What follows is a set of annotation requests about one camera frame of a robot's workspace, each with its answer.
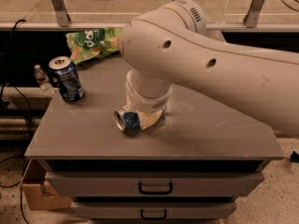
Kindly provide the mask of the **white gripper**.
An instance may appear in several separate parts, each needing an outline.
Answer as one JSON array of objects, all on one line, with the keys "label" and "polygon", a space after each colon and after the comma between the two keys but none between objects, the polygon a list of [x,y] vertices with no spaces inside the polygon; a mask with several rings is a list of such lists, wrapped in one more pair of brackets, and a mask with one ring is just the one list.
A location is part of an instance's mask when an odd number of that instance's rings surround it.
[{"label": "white gripper", "polygon": [[142,130],[154,125],[164,113],[167,101],[172,94],[172,85],[154,77],[142,75],[135,69],[126,78],[125,112],[136,112]]}]

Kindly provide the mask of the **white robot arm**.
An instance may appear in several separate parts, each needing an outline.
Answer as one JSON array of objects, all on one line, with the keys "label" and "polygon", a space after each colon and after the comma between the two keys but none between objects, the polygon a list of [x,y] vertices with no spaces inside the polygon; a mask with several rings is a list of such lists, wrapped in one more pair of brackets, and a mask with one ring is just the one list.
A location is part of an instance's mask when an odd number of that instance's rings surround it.
[{"label": "white robot arm", "polygon": [[121,31],[120,51],[132,68],[129,98],[142,112],[159,110],[177,84],[299,135],[299,54],[208,37],[205,15],[192,0],[132,19]]}]

